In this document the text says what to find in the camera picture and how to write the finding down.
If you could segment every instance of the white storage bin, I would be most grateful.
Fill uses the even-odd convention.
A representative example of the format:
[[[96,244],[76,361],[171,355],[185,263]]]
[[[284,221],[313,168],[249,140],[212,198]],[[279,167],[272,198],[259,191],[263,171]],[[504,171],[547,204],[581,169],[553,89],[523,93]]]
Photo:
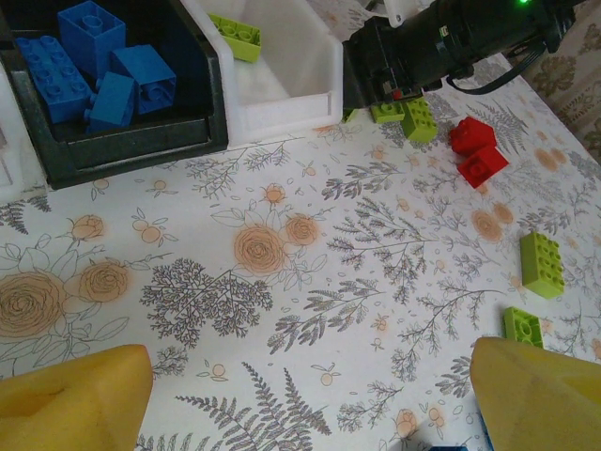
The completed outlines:
[[[219,54],[230,146],[340,122],[342,43],[305,0],[181,2]],[[235,60],[208,14],[259,27],[259,61]]]
[[[21,111],[0,65],[0,204],[45,194],[47,186]]]

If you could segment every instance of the blue lego brick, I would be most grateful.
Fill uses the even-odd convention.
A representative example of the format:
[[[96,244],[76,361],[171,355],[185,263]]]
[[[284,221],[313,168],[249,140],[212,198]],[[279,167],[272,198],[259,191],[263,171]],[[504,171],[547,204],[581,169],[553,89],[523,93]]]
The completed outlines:
[[[102,78],[110,67],[110,53],[125,47],[125,23],[88,1],[58,13],[63,47],[80,70]]]
[[[143,115],[173,105],[176,74],[151,45],[136,45],[113,51],[111,71],[135,80],[138,114]]]
[[[84,119],[89,122],[87,132],[102,132],[131,123],[134,109],[135,82],[112,72],[96,83],[98,95],[90,99],[92,109],[85,110]]]
[[[46,101],[52,123],[80,119],[92,90],[58,40],[52,36],[18,38],[17,45]]]

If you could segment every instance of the table surface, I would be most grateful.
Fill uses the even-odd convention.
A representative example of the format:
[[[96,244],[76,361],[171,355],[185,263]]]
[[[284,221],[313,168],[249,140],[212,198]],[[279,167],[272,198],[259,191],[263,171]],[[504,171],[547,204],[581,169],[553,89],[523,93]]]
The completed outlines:
[[[365,18],[324,4],[342,39]],[[504,308],[540,317],[547,349],[601,359],[601,168],[522,80],[427,99],[429,144],[362,111],[3,207],[0,375],[145,344],[138,450],[487,449],[470,355]],[[467,115],[510,162],[478,190],[446,142]],[[521,285],[531,230],[561,245],[560,298]]]

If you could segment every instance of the lego brick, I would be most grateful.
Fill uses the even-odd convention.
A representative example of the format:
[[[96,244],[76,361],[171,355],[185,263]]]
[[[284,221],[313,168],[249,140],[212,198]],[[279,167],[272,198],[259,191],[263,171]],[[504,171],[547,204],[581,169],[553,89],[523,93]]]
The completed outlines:
[[[544,349],[543,333],[538,317],[519,308],[509,307],[503,315],[505,337]]]
[[[424,99],[416,99],[403,102],[402,105],[405,117],[401,124],[407,139],[420,143],[432,141],[439,132],[439,128],[434,122],[427,102]]]
[[[125,47],[125,23],[91,1],[62,10],[57,18],[61,42],[75,66],[102,78],[110,53]]]
[[[111,71],[133,78],[138,114],[168,108],[176,96],[176,74],[151,45],[136,45],[111,53]]]
[[[432,446],[430,451],[468,451],[466,446]]]
[[[261,55],[261,30],[255,26],[231,21],[215,14],[208,15],[231,47],[236,59],[256,63]]]
[[[87,131],[102,132],[130,125],[135,106],[133,79],[106,72],[96,88],[98,95],[90,98],[92,109],[84,112],[84,119],[89,122]]]
[[[372,106],[372,117],[377,124],[386,122],[399,122],[405,118],[405,111],[400,101],[382,103]]]
[[[342,123],[346,124],[346,123],[350,122],[351,120],[353,120],[355,118],[357,113],[359,113],[358,109],[355,109],[355,110],[344,109],[342,112]]]
[[[17,45],[39,94],[48,106],[52,123],[79,119],[92,90],[58,40],[52,36],[18,38]]]
[[[507,160],[496,148],[487,146],[471,155],[458,169],[473,188],[478,188],[507,164]]]
[[[560,245],[545,235],[532,232],[519,240],[522,285],[546,299],[563,294]]]
[[[497,146],[495,131],[489,125],[473,117],[466,117],[449,132],[453,152],[470,157],[476,150],[486,146]]]

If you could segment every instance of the black cable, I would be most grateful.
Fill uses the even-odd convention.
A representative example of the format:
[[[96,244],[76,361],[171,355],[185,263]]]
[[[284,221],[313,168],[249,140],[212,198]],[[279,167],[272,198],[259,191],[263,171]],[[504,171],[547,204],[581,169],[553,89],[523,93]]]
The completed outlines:
[[[489,94],[492,91],[499,89],[501,86],[511,82],[514,78],[516,78],[524,69],[526,69],[530,64],[532,64],[539,56],[541,56],[547,47],[545,43],[542,41],[532,42],[529,46],[531,52],[522,59],[516,66],[506,71],[501,77],[497,80],[493,80],[487,85],[476,87],[474,89],[464,89],[455,84],[455,80],[449,75],[447,77],[447,83],[454,87],[457,91],[463,92],[464,94],[471,94],[472,96],[482,96],[484,94]],[[519,51],[517,54],[522,54],[526,50]]]

